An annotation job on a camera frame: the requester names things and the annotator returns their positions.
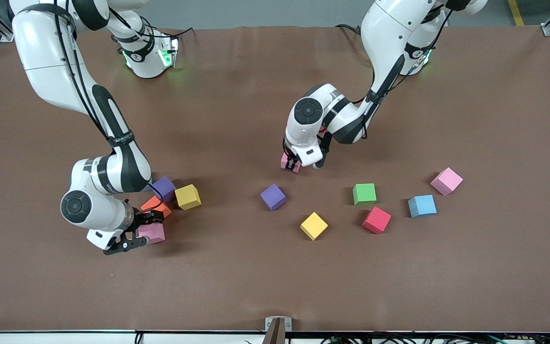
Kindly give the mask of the yellow floor tape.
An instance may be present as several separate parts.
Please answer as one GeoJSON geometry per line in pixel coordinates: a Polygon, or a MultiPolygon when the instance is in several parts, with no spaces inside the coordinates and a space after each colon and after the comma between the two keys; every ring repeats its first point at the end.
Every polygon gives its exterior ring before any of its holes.
{"type": "Polygon", "coordinates": [[[507,3],[511,11],[511,15],[513,17],[515,26],[524,26],[525,22],[522,18],[522,14],[521,14],[517,0],[507,0],[507,3]]]}

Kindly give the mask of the orange foam cube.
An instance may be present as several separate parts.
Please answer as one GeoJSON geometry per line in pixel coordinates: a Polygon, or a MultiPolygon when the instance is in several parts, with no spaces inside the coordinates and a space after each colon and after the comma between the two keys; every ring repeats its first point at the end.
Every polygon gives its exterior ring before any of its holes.
{"type": "Polygon", "coordinates": [[[148,200],[146,203],[142,205],[140,208],[144,213],[146,211],[157,211],[162,213],[163,218],[167,218],[172,214],[171,209],[168,207],[168,205],[162,201],[158,196],[153,196],[148,200]]]}

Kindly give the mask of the blue foam cube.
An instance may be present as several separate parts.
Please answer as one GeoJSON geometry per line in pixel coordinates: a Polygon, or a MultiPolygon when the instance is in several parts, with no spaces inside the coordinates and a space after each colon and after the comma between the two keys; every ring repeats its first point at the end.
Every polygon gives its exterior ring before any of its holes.
{"type": "Polygon", "coordinates": [[[432,194],[415,196],[408,200],[411,218],[430,217],[437,214],[436,203],[432,194]]]}

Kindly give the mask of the white table edge rail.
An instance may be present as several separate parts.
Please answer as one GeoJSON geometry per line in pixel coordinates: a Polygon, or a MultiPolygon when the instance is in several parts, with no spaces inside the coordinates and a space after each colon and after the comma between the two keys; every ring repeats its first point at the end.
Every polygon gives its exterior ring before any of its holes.
{"type": "MultiPolygon", "coordinates": [[[[264,330],[0,331],[0,344],[262,344],[264,330]]],[[[286,344],[550,344],[550,332],[295,331],[286,344]]]]}

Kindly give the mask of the green foam cube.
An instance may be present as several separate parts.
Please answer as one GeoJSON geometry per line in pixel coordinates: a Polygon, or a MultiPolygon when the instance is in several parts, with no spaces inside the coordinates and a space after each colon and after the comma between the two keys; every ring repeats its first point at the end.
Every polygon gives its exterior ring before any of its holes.
{"type": "Polygon", "coordinates": [[[375,204],[377,201],[374,183],[358,183],[353,187],[354,205],[375,204]]]}

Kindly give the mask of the purple foam cube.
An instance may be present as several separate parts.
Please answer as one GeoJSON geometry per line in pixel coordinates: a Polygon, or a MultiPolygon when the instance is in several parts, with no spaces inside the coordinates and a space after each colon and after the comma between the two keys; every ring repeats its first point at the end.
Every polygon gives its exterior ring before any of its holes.
{"type": "Polygon", "coordinates": [[[269,211],[275,211],[286,202],[286,195],[273,183],[260,193],[260,197],[269,211]]]}
{"type": "Polygon", "coordinates": [[[155,196],[164,203],[169,203],[174,198],[176,187],[167,176],[162,176],[160,179],[153,182],[151,187],[153,188],[155,196]]]}

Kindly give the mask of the yellow foam cube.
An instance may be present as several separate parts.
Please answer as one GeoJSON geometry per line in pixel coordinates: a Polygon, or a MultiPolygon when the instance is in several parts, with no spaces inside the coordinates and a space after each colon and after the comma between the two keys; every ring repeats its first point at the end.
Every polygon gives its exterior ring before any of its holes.
{"type": "Polygon", "coordinates": [[[328,224],[317,213],[310,214],[301,224],[300,229],[311,239],[316,240],[327,229],[328,224]]]}
{"type": "Polygon", "coordinates": [[[201,205],[199,191],[193,184],[175,189],[174,193],[178,207],[184,211],[201,205]]]}

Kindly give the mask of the brown table mat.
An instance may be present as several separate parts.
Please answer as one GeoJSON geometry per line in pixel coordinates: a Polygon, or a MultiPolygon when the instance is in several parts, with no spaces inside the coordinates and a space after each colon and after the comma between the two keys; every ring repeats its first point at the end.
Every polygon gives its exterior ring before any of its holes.
{"type": "Polygon", "coordinates": [[[79,37],[157,178],[193,184],[166,241],[105,256],[59,202],[74,163],[107,154],[92,121],[39,99],[0,46],[0,331],[550,332],[550,37],[537,27],[447,27],[428,65],[391,91],[368,139],[319,170],[282,170],[293,104],[332,83],[361,98],[371,72],[337,28],[197,30],[174,70],[142,80],[106,32],[79,37]],[[464,181],[442,195],[446,168],[464,181]],[[269,211],[273,183],[286,202],[269,211]],[[353,187],[374,183],[375,204],[353,187]],[[437,214],[411,218],[432,194],[437,214]],[[362,226],[373,207],[384,233],[362,226]],[[311,240],[300,224],[328,227],[311,240]]]}

